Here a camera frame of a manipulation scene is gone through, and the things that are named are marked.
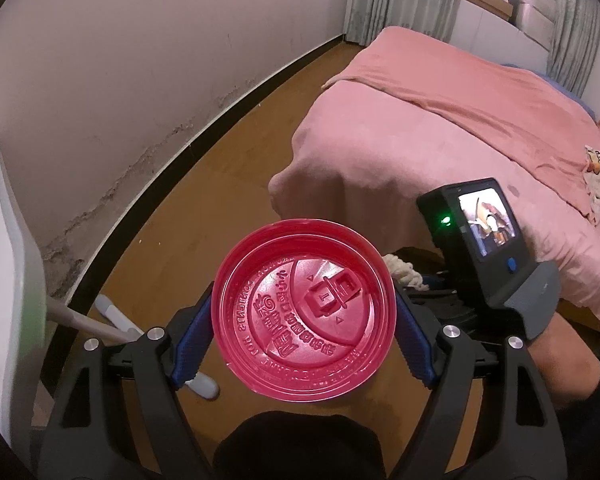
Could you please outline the right hand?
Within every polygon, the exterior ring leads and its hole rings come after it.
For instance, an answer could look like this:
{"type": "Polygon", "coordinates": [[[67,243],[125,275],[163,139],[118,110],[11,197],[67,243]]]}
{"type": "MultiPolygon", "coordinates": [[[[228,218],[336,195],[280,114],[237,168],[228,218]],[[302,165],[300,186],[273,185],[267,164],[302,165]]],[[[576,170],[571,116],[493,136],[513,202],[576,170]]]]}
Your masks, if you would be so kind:
{"type": "Polygon", "coordinates": [[[600,384],[600,360],[559,313],[528,350],[556,408],[586,400],[600,384]]]}

